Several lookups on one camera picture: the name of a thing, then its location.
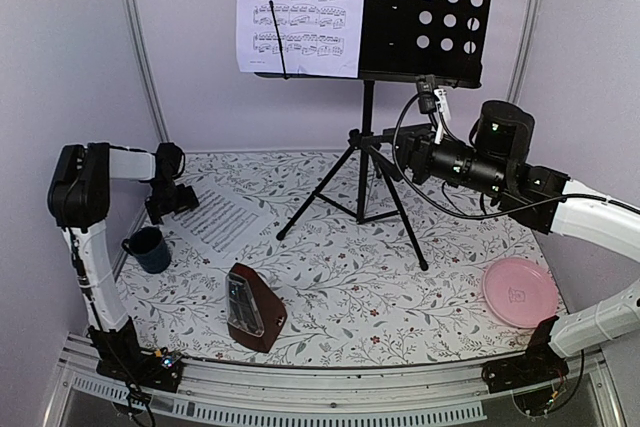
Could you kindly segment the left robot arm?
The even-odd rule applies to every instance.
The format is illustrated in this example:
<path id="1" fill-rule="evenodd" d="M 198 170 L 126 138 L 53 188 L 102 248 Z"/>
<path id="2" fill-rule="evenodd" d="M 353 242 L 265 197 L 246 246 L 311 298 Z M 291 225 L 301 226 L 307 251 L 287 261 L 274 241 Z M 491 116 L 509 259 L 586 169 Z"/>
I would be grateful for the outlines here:
<path id="1" fill-rule="evenodd" d="M 158 226 L 168 214 L 199 206 L 194 189 L 176 180 L 185 154 L 173 143 L 161 143 L 154 153 L 106 142 L 71 144 L 62 148 L 49 187 L 47 203 L 69 247 L 72 266 L 84 296 L 94 345 L 114 347 L 111 366 L 128 381 L 148 373 L 148 359 L 139 352 L 133 320 L 116 289 L 107 247 L 106 218 L 111 181 L 147 184 L 145 209 L 152 225 L 122 242 L 143 270 L 158 274 L 171 263 L 171 252 Z"/>

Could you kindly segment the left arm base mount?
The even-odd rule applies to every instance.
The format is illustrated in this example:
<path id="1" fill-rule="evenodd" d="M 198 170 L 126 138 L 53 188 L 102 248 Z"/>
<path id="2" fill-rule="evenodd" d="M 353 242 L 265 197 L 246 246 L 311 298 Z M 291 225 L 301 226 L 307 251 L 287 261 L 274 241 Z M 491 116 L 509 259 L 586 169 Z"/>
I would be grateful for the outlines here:
<path id="1" fill-rule="evenodd" d="M 127 386 L 147 387 L 176 393 L 182 378 L 183 362 L 179 351 L 161 348 L 155 351 L 118 352 L 115 347 L 100 345 L 98 374 L 124 382 Z"/>

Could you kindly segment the purple sheet music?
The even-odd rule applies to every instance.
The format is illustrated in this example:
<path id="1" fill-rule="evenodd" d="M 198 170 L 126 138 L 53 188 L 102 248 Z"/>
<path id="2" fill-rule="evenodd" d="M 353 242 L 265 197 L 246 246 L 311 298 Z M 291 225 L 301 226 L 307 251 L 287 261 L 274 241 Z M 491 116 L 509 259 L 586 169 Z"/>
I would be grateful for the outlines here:
<path id="1" fill-rule="evenodd" d="M 236 0 L 244 73 L 355 78 L 364 0 Z"/>

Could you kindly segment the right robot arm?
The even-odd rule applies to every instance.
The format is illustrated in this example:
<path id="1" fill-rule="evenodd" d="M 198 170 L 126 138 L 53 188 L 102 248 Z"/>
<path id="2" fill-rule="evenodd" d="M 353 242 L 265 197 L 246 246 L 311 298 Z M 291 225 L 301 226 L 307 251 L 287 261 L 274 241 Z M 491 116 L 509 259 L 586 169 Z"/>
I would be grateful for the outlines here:
<path id="1" fill-rule="evenodd" d="M 411 98 L 396 126 L 383 131 L 380 143 L 392 146 L 393 164 L 408 186 L 433 207 L 465 220 L 508 216 L 543 234 L 574 237 L 639 263 L 639 207 L 605 196 L 557 170 L 528 164 L 534 118 L 514 104 L 483 103 L 466 144 L 454 138 L 440 120 L 438 127 L 401 127 L 418 95 Z M 498 211 L 467 216 L 445 209 L 417 185 L 430 177 L 491 198 Z M 597 304 L 559 320 L 544 320 L 535 335 L 539 344 L 517 362 L 517 374 L 537 383 L 552 371 L 556 356 L 578 351 L 639 330 L 639 279 Z"/>

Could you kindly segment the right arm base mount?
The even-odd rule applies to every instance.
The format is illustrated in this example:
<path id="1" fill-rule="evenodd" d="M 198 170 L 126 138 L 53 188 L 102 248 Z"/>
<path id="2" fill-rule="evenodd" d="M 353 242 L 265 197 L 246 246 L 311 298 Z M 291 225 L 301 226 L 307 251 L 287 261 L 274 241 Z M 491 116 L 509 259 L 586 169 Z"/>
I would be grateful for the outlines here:
<path id="1" fill-rule="evenodd" d="M 481 378 L 490 393 L 511 392 L 517 410 L 529 418 L 549 414 L 560 396 L 567 362 L 549 347 L 528 347 L 522 354 L 488 361 Z"/>

